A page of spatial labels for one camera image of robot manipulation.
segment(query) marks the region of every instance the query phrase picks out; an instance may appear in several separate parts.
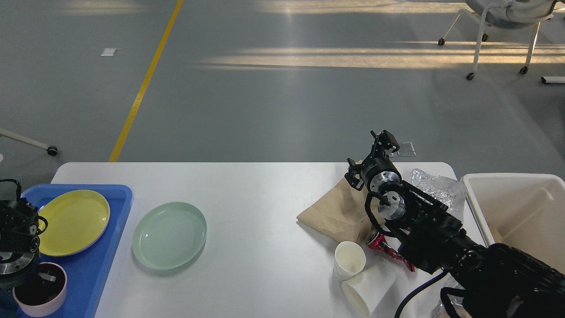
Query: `yellow floor line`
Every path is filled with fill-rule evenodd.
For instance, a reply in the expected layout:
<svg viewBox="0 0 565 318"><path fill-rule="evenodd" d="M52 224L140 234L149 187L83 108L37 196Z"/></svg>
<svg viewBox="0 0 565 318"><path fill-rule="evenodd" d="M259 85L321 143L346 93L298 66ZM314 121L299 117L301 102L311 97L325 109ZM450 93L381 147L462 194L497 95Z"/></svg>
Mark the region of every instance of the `yellow floor line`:
<svg viewBox="0 0 565 318"><path fill-rule="evenodd" d="M161 57L161 53L163 52L163 48L167 43L167 39L169 38L169 33L171 33L171 29L173 24L175 23L176 17L179 14L180 7L182 6L183 0L178 0L173 10L173 14L169 19L169 23L167 24L167 28L165 32L163 32L163 36L161 37L161 42L159 42L159 46L157 46L157 50L153 55L153 59L151 60L151 64L149 65L149 69L147 69L147 73L145 74L145 78L143 79L143 83L141 83L141 87L139 92L137 92L136 100L133 102L132 108L129 111L128 118L125 120L124 127L121 129L120 136L116 141L116 145L114 145L114 150L112 151L112 155L108 161L116 162L118 157L120 157L120 152L122 147L124 146L125 140L128 137L129 130L132 128L133 120L136 118L137 110L141 105L141 101L145 95L145 91L147 90L147 86L149 86L149 82L151 81L151 77L153 76L153 72L159 62L159 58Z"/></svg>

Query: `sunlight on floor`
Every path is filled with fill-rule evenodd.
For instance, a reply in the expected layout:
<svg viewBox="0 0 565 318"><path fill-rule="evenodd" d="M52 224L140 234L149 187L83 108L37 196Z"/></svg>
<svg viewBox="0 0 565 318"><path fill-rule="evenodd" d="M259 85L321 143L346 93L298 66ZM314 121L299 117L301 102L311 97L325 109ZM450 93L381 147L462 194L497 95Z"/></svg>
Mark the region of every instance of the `sunlight on floor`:
<svg viewBox="0 0 565 318"><path fill-rule="evenodd" d="M134 0L69 0L52 10L57 15L122 15L149 12L150 6L138 4Z"/></svg>
<svg viewBox="0 0 565 318"><path fill-rule="evenodd" d="M198 67L356 67L431 69L450 68L468 63L475 53L474 42L448 42L428 48L249 48L232 55L202 59ZM489 42L483 44L481 64L523 64L528 49L524 44ZM532 64L565 63L565 45L539 45Z"/></svg>
<svg viewBox="0 0 565 318"><path fill-rule="evenodd" d="M456 13L465 2L407 2L395 0L261 0L257 10L281 14L335 13Z"/></svg>

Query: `gray floor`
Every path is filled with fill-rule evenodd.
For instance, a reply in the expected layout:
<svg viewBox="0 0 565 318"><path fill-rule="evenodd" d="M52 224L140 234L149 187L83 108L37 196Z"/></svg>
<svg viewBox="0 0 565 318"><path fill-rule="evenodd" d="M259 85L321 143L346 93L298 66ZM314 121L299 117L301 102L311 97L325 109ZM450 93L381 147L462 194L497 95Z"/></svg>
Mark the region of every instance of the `gray floor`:
<svg viewBox="0 0 565 318"><path fill-rule="evenodd" d="M107 161L175 3L2 1L0 127L60 152L0 138L0 178L28 188L65 162ZM563 11L529 73L531 30L495 29L467 81L476 24L437 45L461 7L185 0L119 161L358 160L387 129L418 153L396 161L565 178L565 85L540 82L565 75Z"/></svg>

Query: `clear plastic wrap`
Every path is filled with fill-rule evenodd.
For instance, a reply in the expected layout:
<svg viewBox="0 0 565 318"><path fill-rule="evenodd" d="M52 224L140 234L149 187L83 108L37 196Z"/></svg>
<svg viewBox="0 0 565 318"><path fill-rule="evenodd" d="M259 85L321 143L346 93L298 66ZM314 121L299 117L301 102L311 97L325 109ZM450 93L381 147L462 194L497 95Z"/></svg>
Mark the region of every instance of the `clear plastic wrap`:
<svg viewBox="0 0 565 318"><path fill-rule="evenodd" d="M467 188L463 183L442 175L436 177L421 169L412 170L410 181L415 187L447 205L447 212L463 222L463 204L467 196Z"/></svg>

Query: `chair wheel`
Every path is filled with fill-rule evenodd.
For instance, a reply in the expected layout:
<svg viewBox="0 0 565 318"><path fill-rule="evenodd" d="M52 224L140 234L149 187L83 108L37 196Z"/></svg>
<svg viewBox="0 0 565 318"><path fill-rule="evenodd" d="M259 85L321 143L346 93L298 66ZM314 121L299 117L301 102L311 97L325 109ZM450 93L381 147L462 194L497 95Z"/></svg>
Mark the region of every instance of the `chair wheel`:
<svg viewBox="0 0 565 318"><path fill-rule="evenodd" d="M56 156L57 153L58 153L57 147L55 147L55 146L49 146L49 148L47 148L47 154L48 154L49 156Z"/></svg>

